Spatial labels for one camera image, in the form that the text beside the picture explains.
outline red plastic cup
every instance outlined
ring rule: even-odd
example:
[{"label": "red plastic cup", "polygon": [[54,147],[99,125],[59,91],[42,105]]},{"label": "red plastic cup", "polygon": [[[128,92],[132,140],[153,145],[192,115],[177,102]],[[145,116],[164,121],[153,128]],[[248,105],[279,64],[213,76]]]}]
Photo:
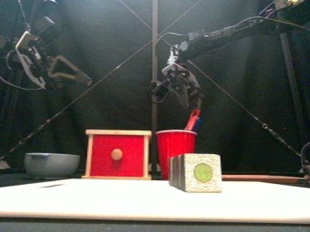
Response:
[{"label": "red plastic cup", "polygon": [[198,133],[192,130],[162,130],[157,132],[162,179],[170,178],[170,159],[186,153],[196,153]]}]

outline red wooden box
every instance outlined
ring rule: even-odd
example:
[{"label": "red wooden box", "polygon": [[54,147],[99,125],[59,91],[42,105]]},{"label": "red wooden box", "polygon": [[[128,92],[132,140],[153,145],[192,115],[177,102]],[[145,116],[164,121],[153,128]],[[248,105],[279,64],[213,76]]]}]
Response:
[{"label": "red wooden box", "polygon": [[87,179],[150,179],[148,130],[87,130]]}]

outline gray bowl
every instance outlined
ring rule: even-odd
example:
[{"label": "gray bowl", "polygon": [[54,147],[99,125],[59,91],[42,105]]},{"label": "gray bowl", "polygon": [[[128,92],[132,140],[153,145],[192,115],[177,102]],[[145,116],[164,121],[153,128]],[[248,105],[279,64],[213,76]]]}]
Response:
[{"label": "gray bowl", "polygon": [[58,153],[27,153],[25,168],[34,179],[65,179],[78,170],[81,156]]}]

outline black curtain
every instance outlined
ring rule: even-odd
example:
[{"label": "black curtain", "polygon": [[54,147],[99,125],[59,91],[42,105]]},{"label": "black curtain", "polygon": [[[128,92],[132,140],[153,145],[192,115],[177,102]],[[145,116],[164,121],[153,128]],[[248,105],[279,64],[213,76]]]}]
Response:
[{"label": "black curtain", "polygon": [[[22,2],[31,21],[34,6],[41,1]],[[0,34],[13,39],[25,32],[21,8],[18,1],[2,0],[0,3]],[[161,0],[160,34],[221,30],[257,16],[269,3],[267,0]],[[23,169],[26,152],[78,154],[81,169],[85,169],[89,140],[85,131],[89,129],[152,131],[153,1],[58,0],[58,4],[62,14],[53,8],[42,12],[63,28],[49,51],[70,59],[93,78],[95,87],[87,91],[90,87],[77,84],[57,91],[31,92],[0,84],[2,154],[61,113],[46,129],[7,156],[17,169]],[[309,123],[309,34],[303,33],[301,37],[300,33],[297,30],[291,33],[291,48]],[[181,42],[182,38],[172,35],[160,41],[160,79],[170,45]],[[301,150],[304,142],[280,36],[254,34],[196,57],[192,62],[194,65],[189,63],[188,67],[205,95],[197,152],[220,154],[224,172],[297,173],[300,157],[271,136],[263,125]],[[35,88],[21,69],[9,70],[6,59],[0,65],[2,77]],[[82,94],[79,101],[67,108]],[[185,129],[190,109],[184,109],[174,97],[158,107],[158,131]]]}]

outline box knob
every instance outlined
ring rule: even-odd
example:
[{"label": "box knob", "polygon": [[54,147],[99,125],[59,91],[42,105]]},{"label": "box knob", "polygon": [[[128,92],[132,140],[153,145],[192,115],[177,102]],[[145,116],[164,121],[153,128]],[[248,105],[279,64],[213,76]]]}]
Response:
[{"label": "box knob", "polygon": [[112,158],[118,161],[121,160],[124,157],[124,151],[121,149],[116,149],[113,152],[112,152]]}]

